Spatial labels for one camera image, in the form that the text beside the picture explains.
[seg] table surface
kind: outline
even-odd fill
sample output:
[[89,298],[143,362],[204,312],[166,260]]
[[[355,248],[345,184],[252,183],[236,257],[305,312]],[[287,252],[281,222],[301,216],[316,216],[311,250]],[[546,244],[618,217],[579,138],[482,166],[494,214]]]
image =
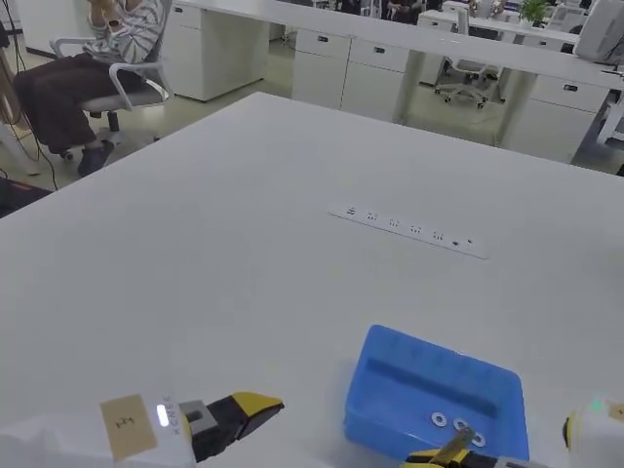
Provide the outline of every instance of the table surface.
[[[446,21],[457,23],[457,13],[455,12],[438,12],[429,10],[420,15],[422,18],[429,20]],[[501,32],[513,32],[523,36],[539,37],[540,39],[556,39],[567,44],[576,44],[578,35],[569,32],[558,31],[556,29],[544,29],[542,27],[523,27],[518,23],[499,21],[487,18],[470,18],[470,25],[482,27],[484,29],[492,29]]]
[[624,395],[623,199],[611,175],[253,95],[0,221],[0,423],[153,382],[252,390],[288,408],[211,466],[396,468],[341,431],[383,324],[517,372],[532,457],[566,466],[568,412]]
[[600,65],[570,54],[452,34],[426,27],[414,27],[382,19],[345,15],[275,0],[175,0],[175,2],[207,11],[271,21],[325,34],[357,37],[385,46],[447,57],[462,57],[538,75],[624,90],[624,81],[619,77],[601,73]]

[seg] shoe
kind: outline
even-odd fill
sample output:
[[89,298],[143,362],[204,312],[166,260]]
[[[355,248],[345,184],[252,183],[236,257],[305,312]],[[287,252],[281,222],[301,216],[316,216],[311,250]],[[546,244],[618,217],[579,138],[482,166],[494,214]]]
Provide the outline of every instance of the shoe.
[[110,141],[103,141],[99,148],[84,148],[82,150],[82,161],[78,165],[78,175],[86,177],[99,171],[106,164],[110,153],[115,149],[115,145]]

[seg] chair base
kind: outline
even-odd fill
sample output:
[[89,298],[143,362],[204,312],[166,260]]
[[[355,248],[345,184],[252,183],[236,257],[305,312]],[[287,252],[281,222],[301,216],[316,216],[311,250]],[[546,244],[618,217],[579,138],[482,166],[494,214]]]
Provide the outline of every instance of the chair base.
[[488,91],[482,91],[474,85],[466,83],[437,86],[435,93],[437,95],[446,93],[445,102],[451,102],[458,96],[466,96],[474,100],[479,108],[483,108],[489,100]]
[[135,150],[139,150],[159,139],[157,134],[147,130],[122,130],[116,112],[108,112],[107,118],[108,127],[102,127],[97,132],[97,138],[100,140],[105,139],[115,146],[129,142]]

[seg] chair armrest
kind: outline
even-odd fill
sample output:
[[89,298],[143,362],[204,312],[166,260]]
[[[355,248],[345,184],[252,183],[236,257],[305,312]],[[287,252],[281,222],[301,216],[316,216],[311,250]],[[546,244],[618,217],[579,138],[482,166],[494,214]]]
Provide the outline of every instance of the chair armrest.
[[164,64],[161,61],[153,61],[150,63],[121,63],[121,62],[113,63],[112,65],[110,65],[110,68],[108,69],[108,75],[110,76],[110,79],[112,80],[113,85],[115,85],[115,88],[117,89],[117,93],[119,93],[119,95],[124,100],[124,108],[126,110],[132,110],[133,104],[130,102],[128,95],[126,94],[126,90],[124,90],[124,87],[119,81],[119,77],[117,76],[117,74],[119,73],[119,70],[128,70],[128,71],[153,70],[158,74],[161,82],[163,83],[165,87],[165,91],[167,92],[167,94],[169,96],[173,94],[171,87],[169,86],[169,83],[167,79],[165,78]]
[[88,42],[94,41],[95,37],[60,37],[58,39],[52,39],[50,41],[50,47],[54,51],[55,55],[62,59],[65,57],[60,50],[60,46],[65,44],[87,44]]

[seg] white wall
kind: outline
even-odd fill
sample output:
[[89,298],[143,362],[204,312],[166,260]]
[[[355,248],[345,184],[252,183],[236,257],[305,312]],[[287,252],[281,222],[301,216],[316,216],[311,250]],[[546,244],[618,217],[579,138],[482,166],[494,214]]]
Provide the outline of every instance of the white wall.
[[[15,0],[9,0],[9,11],[11,12],[11,18],[13,18],[16,29],[20,29],[20,15],[18,14]],[[4,7],[4,3],[0,3],[0,21],[2,21],[7,31],[11,30],[11,22],[9,21],[9,15],[7,15],[7,9]]]
[[[26,47],[51,52],[50,40],[91,36],[87,0],[15,0]],[[70,53],[80,50],[67,49]]]

